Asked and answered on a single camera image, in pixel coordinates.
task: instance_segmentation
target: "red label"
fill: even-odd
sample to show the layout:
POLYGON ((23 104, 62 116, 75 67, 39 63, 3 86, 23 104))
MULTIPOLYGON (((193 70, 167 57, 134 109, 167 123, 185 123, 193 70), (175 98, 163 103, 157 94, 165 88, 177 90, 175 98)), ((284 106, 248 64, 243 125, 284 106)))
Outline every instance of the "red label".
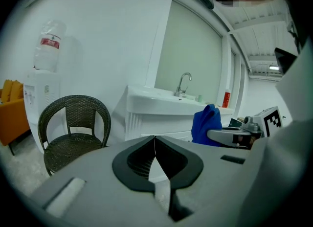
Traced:
POLYGON ((230 93, 229 92, 225 92, 224 101, 223 101, 223 105, 222 105, 223 108, 227 108, 228 107, 229 98, 230 98, 230 93))
POLYGON ((51 40, 49 38, 42 38, 40 44, 41 45, 49 45, 49 46, 55 47, 57 49, 60 46, 59 42, 51 40))

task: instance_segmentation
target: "white sink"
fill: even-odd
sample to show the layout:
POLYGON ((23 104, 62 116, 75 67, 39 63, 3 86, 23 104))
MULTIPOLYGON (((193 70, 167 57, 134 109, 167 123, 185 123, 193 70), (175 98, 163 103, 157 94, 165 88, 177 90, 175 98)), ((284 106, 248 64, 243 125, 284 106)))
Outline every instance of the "white sink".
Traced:
MULTIPOLYGON (((194 115, 206 104, 174 96, 173 91, 140 86, 128 86, 127 111, 135 114, 194 115)), ((221 114, 232 114, 232 109, 219 108, 221 114)))

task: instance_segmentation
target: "white wall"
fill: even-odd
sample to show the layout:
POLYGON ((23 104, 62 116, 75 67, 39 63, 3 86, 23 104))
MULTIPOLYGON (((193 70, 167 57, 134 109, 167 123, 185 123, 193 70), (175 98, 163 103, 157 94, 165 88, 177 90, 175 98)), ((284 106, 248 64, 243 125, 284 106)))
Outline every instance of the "white wall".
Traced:
POLYGON ((61 96, 101 100, 112 118, 108 144, 125 139, 125 88, 145 85, 154 40, 172 0, 40 0, 16 10, 0 38, 0 85, 23 82, 42 24, 67 25, 60 47, 61 96))
POLYGON ((201 18, 180 4, 173 2, 158 66, 155 87, 175 91, 180 77, 190 72, 182 90, 202 95, 203 100, 215 103, 220 84, 222 40, 201 18))
POLYGON ((255 115, 267 108, 278 106, 283 126, 292 121, 290 112, 276 89, 277 83, 249 79, 246 99, 241 116, 255 115))

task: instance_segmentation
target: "tiled floor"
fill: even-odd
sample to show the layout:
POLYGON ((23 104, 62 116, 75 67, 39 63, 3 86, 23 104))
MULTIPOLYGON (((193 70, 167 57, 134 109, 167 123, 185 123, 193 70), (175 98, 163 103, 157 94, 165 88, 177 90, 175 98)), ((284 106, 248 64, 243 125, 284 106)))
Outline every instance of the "tiled floor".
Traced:
POLYGON ((11 184, 26 196, 38 188, 49 175, 45 169, 44 156, 38 150, 32 135, 13 144, 15 156, 8 146, 0 144, 0 162, 11 184))

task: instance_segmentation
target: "faucet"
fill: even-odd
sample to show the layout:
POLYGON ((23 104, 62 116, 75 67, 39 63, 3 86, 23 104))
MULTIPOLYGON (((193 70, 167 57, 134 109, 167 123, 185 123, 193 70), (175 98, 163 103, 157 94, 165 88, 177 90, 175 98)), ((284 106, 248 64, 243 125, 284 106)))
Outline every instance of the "faucet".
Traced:
POLYGON ((181 82, 182 82, 182 79, 184 78, 184 76, 189 76, 189 80, 191 81, 191 74, 190 74, 189 72, 184 73, 184 74, 181 76, 181 78, 180 78, 180 81, 179 81, 178 87, 176 88, 176 92, 175 92, 174 96, 179 96, 179 95, 182 94, 182 93, 186 93, 186 90, 187 90, 188 87, 187 87, 186 90, 184 90, 184 91, 182 91, 182 90, 180 89, 181 82))

